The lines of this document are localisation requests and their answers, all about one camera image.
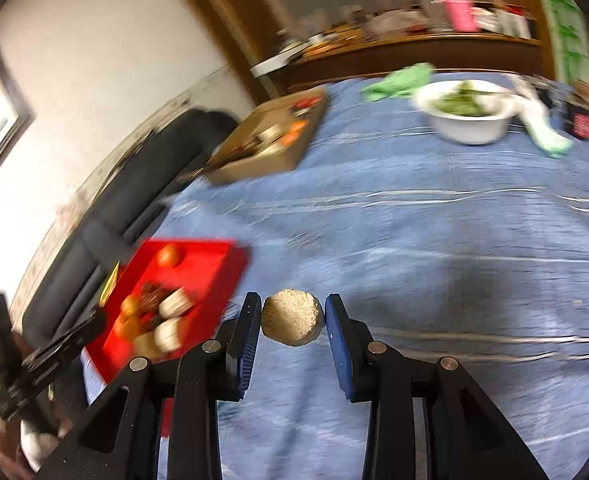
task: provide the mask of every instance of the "green vegetables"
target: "green vegetables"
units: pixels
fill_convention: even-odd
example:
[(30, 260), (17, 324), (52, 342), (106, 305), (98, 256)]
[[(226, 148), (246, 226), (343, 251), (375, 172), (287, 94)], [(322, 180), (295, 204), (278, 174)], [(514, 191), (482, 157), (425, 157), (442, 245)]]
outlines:
[(432, 101), (432, 105), (440, 112), (446, 114), (464, 117), (484, 117), (490, 115), (490, 113), (475, 98), (475, 96), (482, 93), (487, 92), (475, 90), (470, 81), (462, 81), (454, 92), (435, 99)]

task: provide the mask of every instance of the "white bowl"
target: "white bowl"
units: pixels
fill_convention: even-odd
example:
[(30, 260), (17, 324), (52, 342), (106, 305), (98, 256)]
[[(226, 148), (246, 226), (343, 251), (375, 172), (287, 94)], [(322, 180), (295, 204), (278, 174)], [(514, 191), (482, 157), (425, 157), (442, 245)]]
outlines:
[(462, 117), (437, 110), (432, 104), (433, 101), (456, 90), (461, 81), (439, 81), (423, 86), (414, 96), (415, 106), (427, 114), (430, 123), (446, 139), (462, 144), (497, 142), (505, 135), (510, 117), (517, 113), (517, 105), (512, 93), (507, 88), (488, 81), (468, 79), (475, 90), (498, 92), (498, 95), (478, 96), (481, 104), (495, 113), (485, 117)]

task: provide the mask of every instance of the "dark sofa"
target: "dark sofa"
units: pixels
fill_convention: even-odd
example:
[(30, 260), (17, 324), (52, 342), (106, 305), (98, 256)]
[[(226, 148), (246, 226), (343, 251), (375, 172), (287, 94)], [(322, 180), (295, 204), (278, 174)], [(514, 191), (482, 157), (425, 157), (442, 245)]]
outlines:
[[(201, 167), (237, 124), (223, 112), (192, 109), (127, 158), (63, 244), (25, 311), (23, 334), (33, 348), (65, 333), (97, 303), (116, 263), (127, 263), (161, 224), (168, 207), (159, 201), (186, 186), (177, 174)], [(87, 407), (79, 358), (55, 382), (54, 394), (73, 420)]]

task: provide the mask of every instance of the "white wall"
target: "white wall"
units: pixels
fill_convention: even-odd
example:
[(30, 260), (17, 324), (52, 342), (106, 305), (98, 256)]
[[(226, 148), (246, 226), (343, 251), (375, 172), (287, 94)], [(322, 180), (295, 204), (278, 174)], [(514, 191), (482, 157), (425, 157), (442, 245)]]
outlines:
[[(10, 301), (57, 207), (138, 124), (225, 60), (184, 0), (8, 0), (0, 52), (34, 110), (0, 167), (0, 290)], [(238, 84), (221, 96), (221, 108), (252, 109)]]

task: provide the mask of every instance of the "pink bottle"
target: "pink bottle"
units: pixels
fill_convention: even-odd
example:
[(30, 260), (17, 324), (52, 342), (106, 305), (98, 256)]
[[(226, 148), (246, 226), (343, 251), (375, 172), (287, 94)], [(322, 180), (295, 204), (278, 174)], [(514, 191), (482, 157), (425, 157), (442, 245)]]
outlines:
[(450, 14), (452, 28), (457, 32), (476, 32), (479, 30), (472, 16), (471, 0), (444, 0)]

